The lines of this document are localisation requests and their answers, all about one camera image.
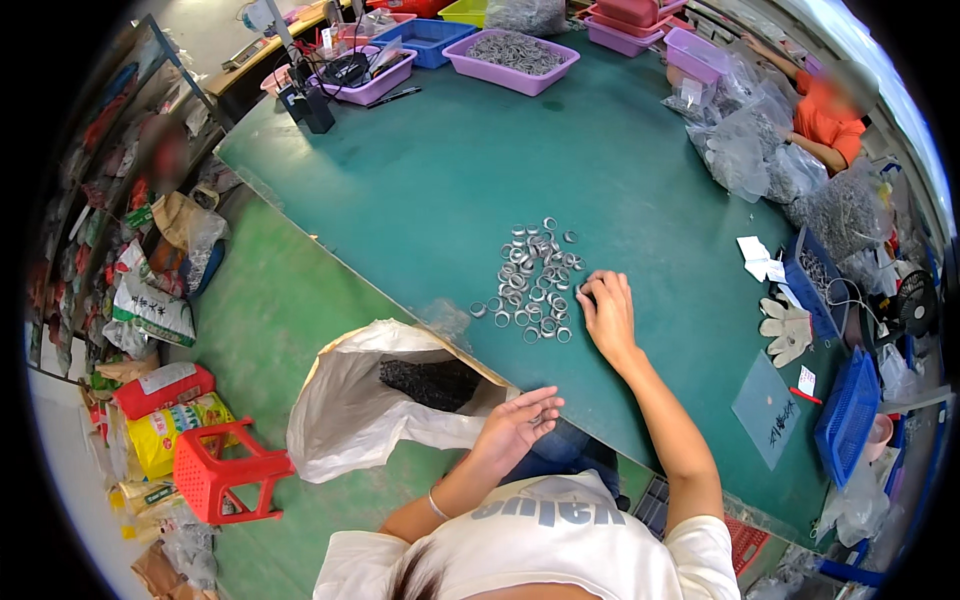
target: woman's left hand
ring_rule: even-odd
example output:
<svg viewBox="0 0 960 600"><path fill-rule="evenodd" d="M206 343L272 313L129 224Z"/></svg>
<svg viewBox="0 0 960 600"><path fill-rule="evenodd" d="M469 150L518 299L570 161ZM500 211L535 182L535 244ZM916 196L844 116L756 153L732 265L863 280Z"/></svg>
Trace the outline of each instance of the woman's left hand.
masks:
<svg viewBox="0 0 960 600"><path fill-rule="evenodd" d="M540 388L494 408L469 454L474 466L497 480L505 477L556 426L557 407L564 405L556 393L557 386Z"/></svg>

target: white cotton glove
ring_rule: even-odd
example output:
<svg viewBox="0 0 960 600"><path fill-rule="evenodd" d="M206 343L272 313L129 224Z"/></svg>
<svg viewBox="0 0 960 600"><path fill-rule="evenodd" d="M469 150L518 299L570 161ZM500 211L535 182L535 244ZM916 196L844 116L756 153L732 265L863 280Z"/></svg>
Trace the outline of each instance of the white cotton glove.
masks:
<svg viewBox="0 0 960 600"><path fill-rule="evenodd" d="M760 335L777 338L767 347L767 354L774 357L774 367L779 369L813 344L813 331L808 311L791 304L783 294L777 294L777 300L782 300L788 308L769 298L760 299L760 308L770 317L760 324Z"/></svg>

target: jeans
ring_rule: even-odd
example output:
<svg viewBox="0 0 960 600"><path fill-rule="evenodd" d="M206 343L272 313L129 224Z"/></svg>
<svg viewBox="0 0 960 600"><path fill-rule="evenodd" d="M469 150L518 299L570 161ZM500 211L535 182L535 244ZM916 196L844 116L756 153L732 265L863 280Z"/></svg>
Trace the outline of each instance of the jeans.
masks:
<svg viewBox="0 0 960 600"><path fill-rule="evenodd" d="M534 442L500 485L542 475L576 475L589 468L600 474L607 490L616 499L620 495L616 452L565 420L557 419L553 431Z"/></svg>

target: red pen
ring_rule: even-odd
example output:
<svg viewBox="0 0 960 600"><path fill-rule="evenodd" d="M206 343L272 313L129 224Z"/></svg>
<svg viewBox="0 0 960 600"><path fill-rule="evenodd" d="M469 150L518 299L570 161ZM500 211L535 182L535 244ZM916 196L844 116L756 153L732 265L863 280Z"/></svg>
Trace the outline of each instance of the red pen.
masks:
<svg viewBox="0 0 960 600"><path fill-rule="evenodd" d="M806 399L810 400L811 402L815 402L815 403L817 403L817 404L823 404L823 402L820 401L820 398L815 398L815 397L811 396L810 394L804 394L803 392L801 392L801 391L798 390L797 388L790 388L790 391L793 392L794 394L796 394L796 395L799 396L799 397L805 397Z"/></svg>

